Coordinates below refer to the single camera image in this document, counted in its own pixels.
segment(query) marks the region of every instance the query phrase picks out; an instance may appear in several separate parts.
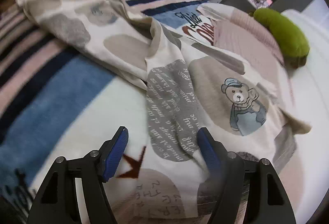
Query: blanket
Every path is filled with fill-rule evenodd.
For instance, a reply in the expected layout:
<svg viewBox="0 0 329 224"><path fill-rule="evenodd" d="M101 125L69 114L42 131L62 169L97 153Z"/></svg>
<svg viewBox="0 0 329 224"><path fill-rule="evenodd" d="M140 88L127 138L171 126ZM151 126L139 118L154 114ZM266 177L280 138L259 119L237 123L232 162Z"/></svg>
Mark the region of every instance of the blanket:
<svg viewBox="0 0 329 224"><path fill-rule="evenodd" d="M146 90L149 138L135 216L211 213L216 195L196 143L200 127L228 151L266 157L274 166L282 162L284 138L310 130L272 100L275 87L246 60L172 32L123 0L18 2L57 38Z"/></svg>
<svg viewBox="0 0 329 224"><path fill-rule="evenodd" d="M210 25L196 11L205 0L125 1L137 10L143 5L143 13L176 32L213 40L211 30L200 33ZM1 15L0 67L0 203L4 198L18 212L28 212L26 201L33 198L57 156L80 158L109 140L119 125L129 129L130 140L123 165L105 188L111 206L126 197L122 189L134 191L134 164L141 163L148 137L144 91L34 25L17 6ZM80 209L80 215L87 223L87 211Z"/></svg>

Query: green plush toy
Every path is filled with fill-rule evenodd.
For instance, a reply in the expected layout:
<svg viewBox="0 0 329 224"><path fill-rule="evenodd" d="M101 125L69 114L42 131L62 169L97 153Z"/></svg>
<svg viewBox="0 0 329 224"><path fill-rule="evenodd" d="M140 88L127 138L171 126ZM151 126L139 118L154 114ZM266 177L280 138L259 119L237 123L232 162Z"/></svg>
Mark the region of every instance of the green plush toy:
<svg viewBox="0 0 329 224"><path fill-rule="evenodd" d="M286 63L294 68L305 65L310 46L298 26L279 12L268 8L257 9L254 19L272 33Z"/></svg>

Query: blue gripper pad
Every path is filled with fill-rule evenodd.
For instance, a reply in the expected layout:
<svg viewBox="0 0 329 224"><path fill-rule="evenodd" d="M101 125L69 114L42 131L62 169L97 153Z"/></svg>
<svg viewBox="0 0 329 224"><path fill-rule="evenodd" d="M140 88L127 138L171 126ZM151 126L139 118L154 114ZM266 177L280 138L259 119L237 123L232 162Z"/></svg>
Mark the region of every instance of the blue gripper pad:
<svg viewBox="0 0 329 224"><path fill-rule="evenodd" d="M220 142L214 141L207 128L199 129L197 133L197 142L210 174L216 175L220 173L221 161L220 155L216 152L216 150L218 150L216 144L219 143L221 146L222 144Z"/></svg>
<svg viewBox="0 0 329 224"><path fill-rule="evenodd" d="M101 155L103 182L107 182L116 173L119 162L128 143L128 129L120 127Z"/></svg>

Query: pink fabric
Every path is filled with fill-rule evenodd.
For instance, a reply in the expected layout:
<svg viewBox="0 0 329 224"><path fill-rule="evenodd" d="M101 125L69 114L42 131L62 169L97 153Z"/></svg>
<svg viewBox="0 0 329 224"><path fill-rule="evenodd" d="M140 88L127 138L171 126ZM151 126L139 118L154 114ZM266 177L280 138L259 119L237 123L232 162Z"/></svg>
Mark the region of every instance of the pink fabric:
<svg viewBox="0 0 329 224"><path fill-rule="evenodd" d="M272 52L278 61L284 65L283 56L278 43L264 26L254 18L250 17L247 13L238 9L233 10L230 21L253 34L269 51Z"/></svg>
<svg viewBox="0 0 329 224"><path fill-rule="evenodd" d="M267 81L279 88L277 59L250 32L228 20L214 21L215 47L236 53L246 59Z"/></svg>

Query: red star print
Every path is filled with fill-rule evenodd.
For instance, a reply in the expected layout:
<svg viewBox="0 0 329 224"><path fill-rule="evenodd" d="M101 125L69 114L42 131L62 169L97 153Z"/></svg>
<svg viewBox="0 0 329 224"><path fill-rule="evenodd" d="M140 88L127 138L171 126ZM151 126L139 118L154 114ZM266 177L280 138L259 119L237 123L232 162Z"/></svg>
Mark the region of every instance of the red star print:
<svg viewBox="0 0 329 224"><path fill-rule="evenodd" d="M117 178L129 178L129 179L137 179L138 178L138 174L140 171L140 167L142 165L143 162L143 158L144 158L144 154L145 154L145 149L146 146L143 147L142 149L142 153L139 156L139 160L135 160L133 158L131 158L128 155L123 154L123 158L129 163L129 165L131 166L131 170L127 171L126 173L123 173L119 176L117 176Z"/></svg>

